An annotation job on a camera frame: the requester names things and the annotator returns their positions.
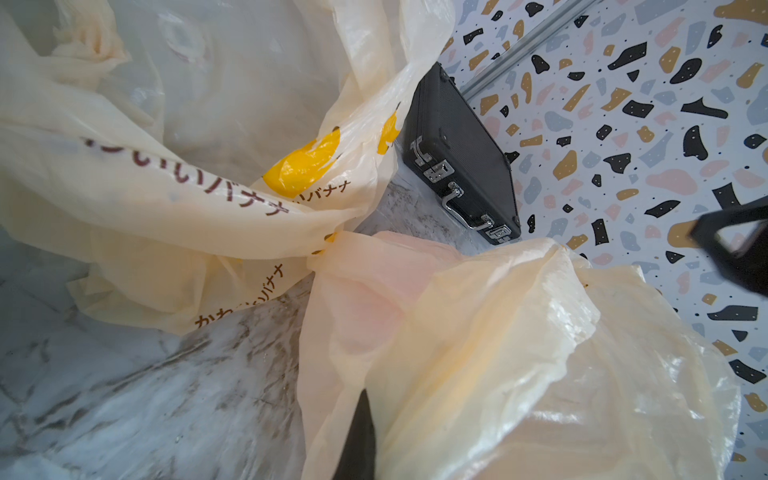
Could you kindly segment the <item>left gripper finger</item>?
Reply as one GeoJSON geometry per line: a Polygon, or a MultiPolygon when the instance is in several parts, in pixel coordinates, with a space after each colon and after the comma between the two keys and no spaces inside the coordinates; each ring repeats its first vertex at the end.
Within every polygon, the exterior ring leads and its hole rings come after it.
{"type": "Polygon", "coordinates": [[[350,424],[333,480],[374,480],[376,434],[370,402],[363,390],[350,424]]]}

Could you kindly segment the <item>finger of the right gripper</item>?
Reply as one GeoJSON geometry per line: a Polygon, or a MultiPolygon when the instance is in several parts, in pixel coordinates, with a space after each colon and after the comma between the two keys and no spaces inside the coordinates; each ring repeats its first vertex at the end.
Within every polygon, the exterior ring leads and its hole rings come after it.
{"type": "Polygon", "coordinates": [[[767,197],[707,213],[695,221],[690,238],[710,257],[718,273],[750,292],[767,296],[767,197]],[[743,240],[726,242],[723,230],[739,227],[743,240]]]}

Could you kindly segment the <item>beige plastic bag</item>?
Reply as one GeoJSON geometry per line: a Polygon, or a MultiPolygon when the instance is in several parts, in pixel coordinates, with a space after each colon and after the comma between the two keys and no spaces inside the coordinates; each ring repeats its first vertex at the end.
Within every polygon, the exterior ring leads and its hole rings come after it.
{"type": "Polygon", "coordinates": [[[449,1],[5,1],[1,224],[88,316],[183,335],[378,206],[449,1]]]}
{"type": "Polygon", "coordinates": [[[640,268],[392,232],[336,234],[308,266],[304,478],[334,475],[363,390],[376,479],[723,477],[738,382],[640,268]]]}

